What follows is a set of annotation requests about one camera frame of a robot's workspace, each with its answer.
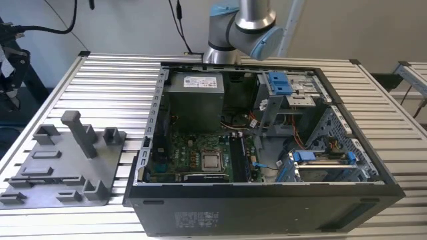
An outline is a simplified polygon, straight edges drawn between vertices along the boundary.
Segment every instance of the aluminum extrusion table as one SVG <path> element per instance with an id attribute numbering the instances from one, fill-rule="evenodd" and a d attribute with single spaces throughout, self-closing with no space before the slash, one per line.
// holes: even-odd
<path id="1" fill-rule="evenodd" d="M 395 74 L 399 74 L 427 98 L 427 63 L 400 61 Z"/>
<path id="2" fill-rule="evenodd" d="M 0 237 L 13 239 L 145 239 L 132 208 L 121 206 L 131 163 L 141 139 L 160 62 L 200 62 L 199 56 L 91 54 L 79 57 L 21 136 L 0 161 L 0 193 L 35 146 L 40 124 L 67 131 L 64 111 L 79 110 L 83 124 L 95 130 L 117 127 L 127 132 L 109 204 L 103 207 L 0 211 Z M 203 239 L 427 239 L 427 132 L 388 95 L 362 65 L 348 60 L 243 58 L 244 65 L 322 68 L 371 145 L 386 162 L 407 197 L 347 235 L 267 235 Z"/>

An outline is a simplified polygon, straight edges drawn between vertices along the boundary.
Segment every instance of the metal frame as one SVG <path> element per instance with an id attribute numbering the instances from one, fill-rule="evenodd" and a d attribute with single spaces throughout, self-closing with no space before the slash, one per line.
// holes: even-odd
<path id="1" fill-rule="evenodd" d="M 129 165 L 143 143 L 160 62 L 168 61 L 199 63 L 200 57 L 113 54 L 79 57 L 12 150 L 0 161 L 0 192 L 4 191 L 4 178 L 16 173 L 16 165 L 23 163 L 33 147 L 35 142 L 28 136 L 36 126 L 55 124 L 64 131 L 59 118 L 64 110 L 79 109 L 85 116 L 83 123 L 95 123 L 95 130 L 108 124 L 128 133 L 113 183 L 115 196 L 104 207 L 0 211 L 1 237 L 31 236 L 32 240 L 93 239 L 93 236 L 147 238 L 133 210 L 124 208 L 121 203 Z M 426 239 L 427 133 L 371 75 L 348 60 L 271 58 L 259 62 L 244 57 L 242 61 L 246 65 L 322 68 L 407 198 L 348 234 L 260 235 L 240 239 Z"/>
<path id="2" fill-rule="evenodd" d="M 427 79 L 424 77 L 427 75 L 427 64 L 400 62 L 394 73 L 399 74 L 427 98 Z"/>

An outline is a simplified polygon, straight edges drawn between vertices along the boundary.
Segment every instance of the black cable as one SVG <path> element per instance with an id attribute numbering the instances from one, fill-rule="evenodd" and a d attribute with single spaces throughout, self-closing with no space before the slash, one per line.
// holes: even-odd
<path id="1" fill-rule="evenodd" d="M 294 136 L 292 137 L 288 137 L 284 141 L 283 141 L 283 149 L 279 153 L 279 157 L 278 157 L 278 162 L 282 161 L 282 158 L 290 153 L 290 150 L 288 150 L 288 145 L 292 143 L 294 141 Z"/>
<path id="2" fill-rule="evenodd" d="M 412 86 L 410 86 L 408 89 L 407 89 L 407 92 L 406 92 L 404 97 L 403 97 L 402 102 L 400 102 L 400 106 L 403 106 L 403 103 L 404 103 L 404 101 L 407 99 L 407 96 L 408 96 L 408 93 L 411 92 L 411 89 L 412 89 Z"/>
<path id="3" fill-rule="evenodd" d="M 271 168 L 270 166 L 268 166 L 267 168 L 271 169 L 271 170 L 274 170 L 274 171 L 279 171 L 279 169 L 274 169 L 274 168 Z"/>
<path id="4" fill-rule="evenodd" d="M 19 29 L 19 31 L 21 33 L 27 32 L 27 31 L 41 31 L 41 32 L 52 33 L 52 34 L 65 35 L 73 31 L 75 25 L 76 25 L 76 19 L 77 19 L 77 0 L 75 0 L 73 17 L 72 17 L 72 22 L 71 22 L 69 28 L 67 30 L 64 30 L 64 31 L 55 30 L 55 29 L 51 29 L 51 28 L 47 28 L 43 26 L 16 26 L 16 28 Z"/>
<path id="5" fill-rule="evenodd" d="M 173 17 L 173 22 L 175 22 L 175 26 L 176 26 L 176 31 L 179 33 L 179 36 L 181 38 L 181 40 L 184 41 L 184 44 L 186 44 L 186 47 L 187 47 L 187 50 L 188 52 L 192 54 L 194 51 L 192 49 L 190 48 L 188 44 L 187 44 L 187 40 L 186 40 L 186 37 L 184 37 L 184 33 L 180 32 L 180 27 L 179 27 L 179 23 L 176 21 L 176 16 L 175 16 L 175 11 L 173 11 L 173 6 L 172 6 L 172 2 L 171 0 L 168 0 L 168 5 L 171 7 L 171 11 L 172 11 L 172 17 Z"/>
<path id="6" fill-rule="evenodd" d="M 56 12 L 55 8 L 52 7 L 52 5 L 49 4 L 48 0 L 44 0 L 45 4 L 49 6 L 49 8 L 52 9 L 52 11 L 55 12 L 56 16 L 59 17 L 61 23 L 64 24 L 65 28 L 68 28 L 67 23 L 64 22 L 60 14 Z M 80 38 L 76 36 L 76 34 L 73 32 L 71 32 L 71 34 L 75 36 L 75 38 L 77 39 L 77 41 L 81 43 L 84 49 L 87 51 L 89 51 L 89 49 L 87 48 L 85 44 L 81 42 Z"/>
<path id="7" fill-rule="evenodd" d="M 194 54 L 194 51 L 192 51 L 192 49 L 191 49 L 190 46 L 188 46 L 187 38 L 186 38 L 186 34 L 184 34 L 184 28 L 183 28 L 183 7 L 181 7 L 181 2 L 180 2 L 180 0 L 176 1 L 176 18 L 177 18 L 177 21 L 179 21 L 181 39 L 183 39 L 183 41 L 184 41 L 184 43 L 186 43 L 186 46 L 187 46 L 187 49 L 188 49 L 190 54 Z"/>
<path id="8" fill-rule="evenodd" d="M 423 109 L 422 107 L 416 109 L 415 115 L 412 117 L 414 119 L 416 119 L 416 117 L 419 116 L 422 109 Z"/>

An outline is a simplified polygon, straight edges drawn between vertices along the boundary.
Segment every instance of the gray plastic block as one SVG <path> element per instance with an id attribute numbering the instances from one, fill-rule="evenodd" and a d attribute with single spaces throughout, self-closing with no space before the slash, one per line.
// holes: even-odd
<path id="1" fill-rule="evenodd" d="M 20 192 L 0 194 L 0 203 L 4 205 L 21 205 L 24 204 L 24 199 L 27 197 Z"/>
<path id="2" fill-rule="evenodd" d="M 91 181 L 85 181 L 83 194 L 89 201 L 103 201 L 108 198 L 108 189 L 103 183 L 99 181 L 96 186 L 92 185 Z"/>
<path id="3" fill-rule="evenodd" d="M 20 175 L 36 177 L 36 176 L 51 176 L 52 173 L 53 173 L 53 168 L 51 167 L 44 167 L 44 168 L 25 167 Z"/>
<path id="4" fill-rule="evenodd" d="M 31 156 L 33 159 L 60 159 L 61 155 L 60 151 L 35 151 Z"/>
<path id="5" fill-rule="evenodd" d="M 60 132 L 56 129 L 55 125 L 41 125 L 35 132 L 33 139 L 40 145 L 55 145 L 51 137 L 60 136 Z"/>
<path id="6" fill-rule="evenodd" d="M 60 191 L 56 195 L 56 199 L 61 203 L 75 203 L 75 202 L 81 202 L 83 197 L 76 190 L 71 190 L 71 191 Z"/>
<path id="7" fill-rule="evenodd" d="M 31 189 L 33 187 L 28 180 L 15 180 L 12 178 L 7 183 L 16 189 Z"/>
<path id="8" fill-rule="evenodd" d="M 65 111 L 64 115 L 60 118 L 60 121 L 64 125 L 68 126 L 75 141 L 77 142 L 84 155 L 88 159 L 93 159 L 97 156 L 96 149 L 93 147 L 93 131 L 88 131 L 80 122 L 80 112 L 79 111 Z"/>
<path id="9" fill-rule="evenodd" d="M 84 129 L 85 129 L 85 134 L 87 134 L 87 138 L 88 138 L 88 141 L 95 144 L 96 141 L 99 140 L 99 136 L 96 135 L 95 133 L 95 130 L 93 130 L 93 127 L 91 124 L 85 124 L 83 125 Z"/>
<path id="10" fill-rule="evenodd" d="M 81 175 L 77 179 L 64 179 L 63 183 L 67 186 L 84 186 L 87 182 L 85 177 Z"/>
<path id="11" fill-rule="evenodd" d="M 119 129 L 116 127 L 105 128 L 103 138 L 108 146 L 120 145 L 124 141 L 120 137 Z"/>
<path id="12" fill-rule="evenodd" d="M 0 201 L 0 210 L 95 207 L 108 203 L 127 134 L 116 128 L 103 132 L 95 132 L 89 125 L 81 128 L 96 157 L 87 158 L 71 132 L 53 133 L 49 136 L 53 144 L 35 145 L 16 176 L 11 177 L 3 198 L 7 204 Z M 52 129 L 48 127 L 44 133 L 52 133 Z M 25 198 L 15 196 L 16 192 Z"/>

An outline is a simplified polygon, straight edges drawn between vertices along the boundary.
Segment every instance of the blue plastic latch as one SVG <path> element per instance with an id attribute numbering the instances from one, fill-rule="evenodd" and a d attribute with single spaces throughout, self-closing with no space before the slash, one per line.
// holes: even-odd
<path id="1" fill-rule="evenodd" d="M 300 153 L 299 152 L 294 152 L 294 161 L 299 162 L 300 160 L 302 160 Z"/>
<path id="2" fill-rule="evenodd" d="M 356 163 L 356 161 L 358 161 L 355 153 L 352 151 L 350 151 L 347 153 L 347 156 L 348 156 L 350 165 L 354 165 Z"/>
<path id="3" fill-rule="evenodd" d="M 302 161 L 312 161 L 316 160 L 315 153 L 312 151 L 300 151 L 299 152 L 300 160 Z"/>
<path id="4" fill-rule="evenodd" d="M 294 88 L 291 87 L 288 76 L 283 72 L 270 72 L 268 82 L 275 95 L 292 95 Z"/>
<path id="5" fill-rule="evenodd" d="M 252 162 L 252 165 L 255 167 L 260 167 L 260 168 L 267 168 L 268 166 L 266 164 L 258 163 L 258 162 Z"/>
<path id="6" fill-rule="evenodd" d="M 279 175 L 279 177 L 275 179 L 275 182 L 276 182 L 276 183 L 282 183 L 282 182 L 283 182 L 283 180 L 284 180 L 284 178 L 286 178 L 287 170 L 288 170 L 287 167 L 284 167 L 284 168 L 282 169 L 280 175 Z"/>

